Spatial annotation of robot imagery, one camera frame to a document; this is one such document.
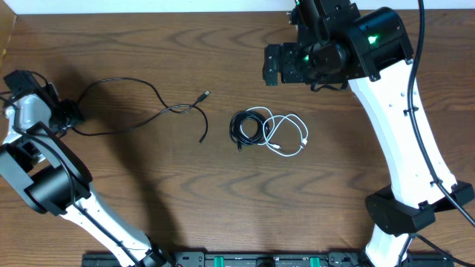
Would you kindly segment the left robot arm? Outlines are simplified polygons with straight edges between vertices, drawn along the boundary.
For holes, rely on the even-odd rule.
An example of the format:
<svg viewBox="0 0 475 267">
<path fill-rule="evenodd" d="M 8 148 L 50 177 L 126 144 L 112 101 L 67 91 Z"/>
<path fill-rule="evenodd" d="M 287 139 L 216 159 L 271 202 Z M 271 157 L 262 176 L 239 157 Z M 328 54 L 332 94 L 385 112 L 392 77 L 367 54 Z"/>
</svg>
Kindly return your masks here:
<svg viewBox="0 0 475 267">
<path fill-rule="evenodd" d="M 8 120 L 1 176 L 34 211 L 70 221 L 103 244 L 121 266 L 175 266 L 176 260 L 128 224 L 97 193 L 82 160 L 61 140 L 83 121 L 75 101 L 61 100 L 40 75 L 15 70 L 4 77 Z"/>
</svg>

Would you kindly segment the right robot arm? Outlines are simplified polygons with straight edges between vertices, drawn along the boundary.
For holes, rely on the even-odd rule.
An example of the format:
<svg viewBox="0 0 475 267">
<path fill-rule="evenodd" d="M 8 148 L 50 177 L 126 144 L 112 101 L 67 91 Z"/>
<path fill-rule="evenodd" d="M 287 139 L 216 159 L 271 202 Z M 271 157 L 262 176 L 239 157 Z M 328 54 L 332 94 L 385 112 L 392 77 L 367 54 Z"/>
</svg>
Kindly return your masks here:
<svg viewBox="0 0 475 267">
<path fill-rule="evenodd" d="M 390 172 L 390 184 L 365 200 L 375 225 L 361 264 L 408 264 L 410 244 L 437 213 L 464 214 L 474 199 L 474 187 L 450 172 L 430 129 L 416 84 L 422 49 L 389 7 L 361 15 L 348 0 L 297 0 L 289 21 L 298 38 L 266 47 L 263 80 L 356 95 Z"/>
</svg>

